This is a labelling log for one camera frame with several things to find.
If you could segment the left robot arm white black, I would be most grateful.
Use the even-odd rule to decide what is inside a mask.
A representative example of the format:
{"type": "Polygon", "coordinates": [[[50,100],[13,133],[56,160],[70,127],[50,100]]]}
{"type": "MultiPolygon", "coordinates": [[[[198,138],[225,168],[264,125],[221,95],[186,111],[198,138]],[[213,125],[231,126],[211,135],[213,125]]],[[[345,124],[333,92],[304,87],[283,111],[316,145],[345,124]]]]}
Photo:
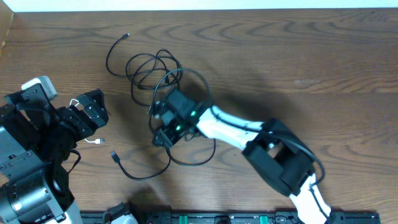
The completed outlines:
{"type": "Polygon", "coordinates": [[[103,92],[78,96],[83,105],[54,108],[36,84],[9,94],[1,107],[1,223],[81,223],[62,166],[78,141],[109,120],[103,92]]]}

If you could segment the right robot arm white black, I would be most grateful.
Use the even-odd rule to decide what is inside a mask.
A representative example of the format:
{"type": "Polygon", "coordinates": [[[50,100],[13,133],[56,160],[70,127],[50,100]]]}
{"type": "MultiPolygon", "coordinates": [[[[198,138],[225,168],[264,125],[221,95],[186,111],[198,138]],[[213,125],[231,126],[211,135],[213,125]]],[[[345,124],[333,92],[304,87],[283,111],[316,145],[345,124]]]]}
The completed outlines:
{"type": "Polygon", "coordinates": [[[157,102],[151,112],[164,123],[155,133],[155,143],[170,149],[193,130],[226,142],[241,150],[270,187],[291,199],[302,223],[331,221],[331,208],[318,188],[323,179],[316,176],[314,167],[321,161],[278,119],[249,121],[206,103],[173,106],[157,102]]]}

